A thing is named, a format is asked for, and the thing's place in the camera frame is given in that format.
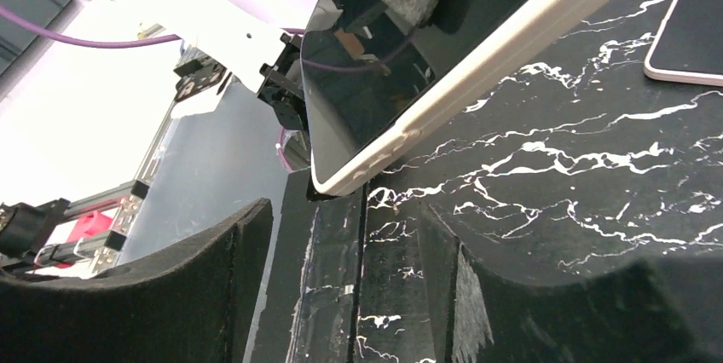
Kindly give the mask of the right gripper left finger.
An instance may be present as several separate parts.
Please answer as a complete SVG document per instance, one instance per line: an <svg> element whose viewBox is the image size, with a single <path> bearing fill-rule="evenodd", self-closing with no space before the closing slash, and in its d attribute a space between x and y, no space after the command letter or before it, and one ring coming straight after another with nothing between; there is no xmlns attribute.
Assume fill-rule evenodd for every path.
<svg viewBox="0 0 723 363"><path fill-rule="evenodd" d="M273 229L258 199L90 279L1 279L4 362L240 362Z"/></svg>

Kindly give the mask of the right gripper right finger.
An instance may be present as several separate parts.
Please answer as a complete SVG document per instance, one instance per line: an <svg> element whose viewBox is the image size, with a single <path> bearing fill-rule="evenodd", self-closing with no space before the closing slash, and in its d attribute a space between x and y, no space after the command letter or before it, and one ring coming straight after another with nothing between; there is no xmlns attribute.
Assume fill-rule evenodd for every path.
<svg viewBox="0 0 723 363"><path fill-rule="evenodd" d="M440 362L719 362L722 258L647 257L575 277L418 208Z"/></svg>

